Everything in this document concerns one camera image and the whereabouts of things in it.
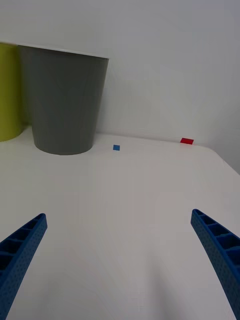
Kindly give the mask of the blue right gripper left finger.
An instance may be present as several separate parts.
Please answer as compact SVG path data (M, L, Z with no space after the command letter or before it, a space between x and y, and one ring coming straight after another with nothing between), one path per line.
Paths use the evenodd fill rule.
M0 243L0 319L7 318L47 228L40 213Z

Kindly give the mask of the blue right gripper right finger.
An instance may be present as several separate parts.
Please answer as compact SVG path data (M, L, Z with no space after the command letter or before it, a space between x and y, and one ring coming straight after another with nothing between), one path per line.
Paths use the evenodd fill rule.
M220 281L235 318L240 319L240 238L198 209L190 223Z

